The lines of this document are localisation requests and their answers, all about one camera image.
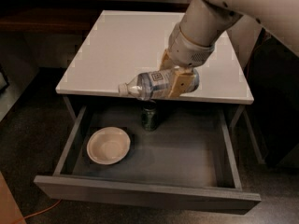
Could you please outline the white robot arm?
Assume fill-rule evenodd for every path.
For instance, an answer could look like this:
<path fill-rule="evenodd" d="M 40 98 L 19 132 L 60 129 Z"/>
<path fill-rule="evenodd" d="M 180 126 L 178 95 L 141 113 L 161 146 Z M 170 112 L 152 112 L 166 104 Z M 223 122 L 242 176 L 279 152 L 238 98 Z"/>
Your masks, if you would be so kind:
<path fill-rule="evenodd" d="M 247 15 L 299 55 L 299 0 L 192 0 L 168 39 L 161 69 L 171 71 L 167 96 L 179 97 L 223 32 Z"/>

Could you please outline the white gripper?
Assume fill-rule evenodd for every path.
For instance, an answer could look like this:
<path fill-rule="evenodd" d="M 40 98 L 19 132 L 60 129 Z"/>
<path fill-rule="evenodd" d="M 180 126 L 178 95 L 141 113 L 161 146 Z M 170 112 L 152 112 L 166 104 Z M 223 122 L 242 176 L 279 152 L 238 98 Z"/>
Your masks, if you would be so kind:
<path fill-rule="evenodd" d="M 203 65 L 214 51 L 215 45 L 207 47 L 189 41 L 181 32 L 177 23 L 169 36 L 168 48 L 164 51 L 159 70 L 172 70 L 175 65 L 180 67 L 198 67 Z M 191 85 L 195 78 L 191 68 L 174 68 L 170 82 L 169 98 L 177 98 Z"/>

